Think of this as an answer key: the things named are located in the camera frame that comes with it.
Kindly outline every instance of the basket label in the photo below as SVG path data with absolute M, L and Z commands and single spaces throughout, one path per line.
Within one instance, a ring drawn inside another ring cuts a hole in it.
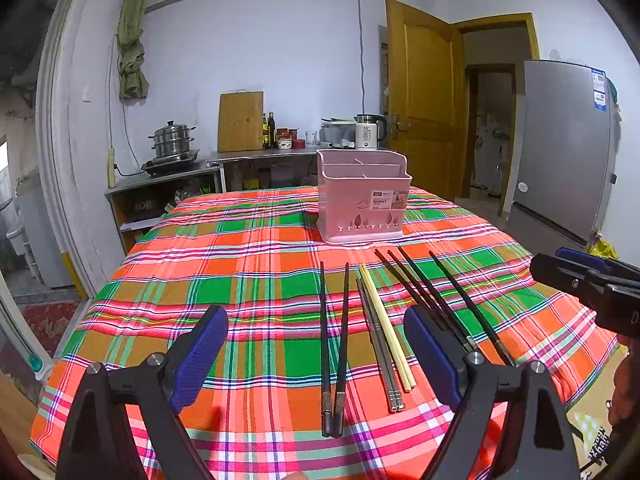
M 369 209 L 404 209 L 408 193 L 405 191 L 373 190 Z

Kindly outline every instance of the bottle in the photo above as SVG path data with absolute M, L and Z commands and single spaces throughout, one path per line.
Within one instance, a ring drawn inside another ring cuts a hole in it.
M 276 139 L 276 121 L 273 119 L 273 112 L 269 112 L 269 144 L 270 148 L 278 147 L 278 140 Z
M 262 148 L 268 150 L 271 147 L 271 137 L 267 126 L 267 114 L 262 114 Z

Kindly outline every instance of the yellow bag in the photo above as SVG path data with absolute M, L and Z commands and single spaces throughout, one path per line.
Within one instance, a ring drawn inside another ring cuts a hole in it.
M 589 254 L 594 254 L 594 256 L 602 256 L 603 258 L 613 258 L 614 260 L 617 260 L 619 256 L 613 246 L 605 241 L 605 239 L 600 236 L 600 233 L 598 233 L 597 236 L 598 241 L 593 244 L 587 252 Z

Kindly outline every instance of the doorknob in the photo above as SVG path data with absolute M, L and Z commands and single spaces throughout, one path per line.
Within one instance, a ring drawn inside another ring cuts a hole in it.
M 411 127 L 411 123 L 402 124 L 400 122 L 400 115 L 394 115 L 394 139 L 398 138 L 398 132 L 408 132 Z

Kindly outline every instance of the pink utensil holder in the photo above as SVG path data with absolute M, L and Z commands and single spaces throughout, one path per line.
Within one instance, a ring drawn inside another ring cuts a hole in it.
M 318 150 L 318 229 L 329 244 L 402 237 L 411 177 L 387 150 Z

